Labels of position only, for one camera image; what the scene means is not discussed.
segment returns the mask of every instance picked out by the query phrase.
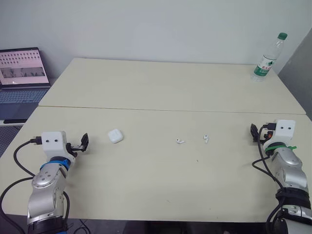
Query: laptop keyboard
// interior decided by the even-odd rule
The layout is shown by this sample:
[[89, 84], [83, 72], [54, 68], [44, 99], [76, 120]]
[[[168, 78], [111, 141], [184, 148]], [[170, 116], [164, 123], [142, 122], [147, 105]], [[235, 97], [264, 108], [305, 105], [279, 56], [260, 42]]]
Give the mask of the laptop keyboard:
[[0, 92], [0, 104], [39, 102], [47, 90]]

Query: green zip tie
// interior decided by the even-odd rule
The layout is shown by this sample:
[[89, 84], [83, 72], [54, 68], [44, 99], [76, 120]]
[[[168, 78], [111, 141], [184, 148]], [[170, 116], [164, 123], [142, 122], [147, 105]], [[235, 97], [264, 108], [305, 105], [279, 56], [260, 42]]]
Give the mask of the green zip tie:
[[[277, 148], [284, 148], [287, 147], [286, 145], [276, 145], [276, 146], [272, 146], [272, 147], [268, 147], [265, 149], [264, 152], [267, 152], [269, 150], [275, 150]], [[297, 149], [297, 146], [288, 146], [287, 148], [290, 148], [291, 150]]]

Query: robotic arm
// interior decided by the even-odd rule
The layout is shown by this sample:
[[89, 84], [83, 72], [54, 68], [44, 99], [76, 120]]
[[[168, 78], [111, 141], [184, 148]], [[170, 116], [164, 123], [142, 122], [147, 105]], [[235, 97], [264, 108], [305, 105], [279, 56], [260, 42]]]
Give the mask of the robotic arm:
[[[271, 216], [269, 216], [267, 220], [268, 233], [312, 233], [312, 210], [307, 177], [302, 171], [302, 161], [293, 152], [296, 147], [289, 146], [294, 127], [295, 121], [293, 120], [277, 120], [274, 123], [263, 125], [258, 133], [257, 127], [254, 124], [251, 125], [253, 140], [258, 142], [259, 146], [263, 144], [263, 150], [267, 155], [268, 175], [272, 175], [279, 186], [275, 195], [279, 202], [277, 207], [279, 211], [277, 211], [272, 224], [270, 224]], [[260, 139], [262, 129], [268, 130], [264, 134], [264, 139]], [[259, 150], [262, 161], [267, 167], [260, 147]]]
[[47, 155], [43, 164], [32, 180], [33, 192], [28, 202], [27, 225], [29, 234], [66, 233], [68, 211], [64, 213], [64, 193], [66, 177], [71, 165], [75, 163], [77, 153], [85, 151], [89, 139], [85, 134], [81, 145], [71, 146], [66, 141], [65, 132], [44, 132], [41, 135], [42, 146]]

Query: cable connector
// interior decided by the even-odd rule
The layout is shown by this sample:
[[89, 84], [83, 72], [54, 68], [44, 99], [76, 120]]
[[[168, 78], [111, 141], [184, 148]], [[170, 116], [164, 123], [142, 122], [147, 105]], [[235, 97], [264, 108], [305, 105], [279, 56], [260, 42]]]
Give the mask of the cable connector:
[[276, 129], [276, 123], [267, 123], [263, 125], [263, 128], [266, 128], [268, 130], [275, 130]]
[[30, 139], [30, 143], [35, 143], [36, 145], [42, 145], [42, 140], [40, 136], [36, 136], [33, 139]]

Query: wireless earbud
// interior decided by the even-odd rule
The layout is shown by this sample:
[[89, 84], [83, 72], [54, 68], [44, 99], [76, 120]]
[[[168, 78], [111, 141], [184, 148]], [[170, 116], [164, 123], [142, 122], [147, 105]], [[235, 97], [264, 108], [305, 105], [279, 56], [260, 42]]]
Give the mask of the wireless earbud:
[[209, 141], [209, 137], [208, 137], [208, 135], [204, 135], [203, 139], [205, 140], [205, 143], [207, 144], [207, 143], [208, 143], [208, 141]]
[[183, 140], [180, 140], [179, 138], [177, 138], [175, 141], [176, 141], [177, 144], [183, 144], [185, 142]]

